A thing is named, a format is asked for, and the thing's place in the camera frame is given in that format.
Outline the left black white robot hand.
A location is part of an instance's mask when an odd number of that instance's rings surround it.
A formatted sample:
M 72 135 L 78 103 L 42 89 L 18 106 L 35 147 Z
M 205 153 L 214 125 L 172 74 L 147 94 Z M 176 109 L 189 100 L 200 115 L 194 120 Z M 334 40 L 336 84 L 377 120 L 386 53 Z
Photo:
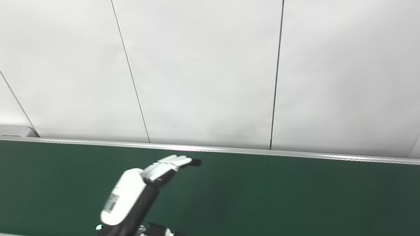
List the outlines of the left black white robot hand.
M 100 214 L 102 228 L 97 236 L 188 236 L 160 225 L 142 224 L 160 189 L 187 166 L 199 167 L 202 161 L 180 155 L 169 155 L 145 169 L 124 171 Z

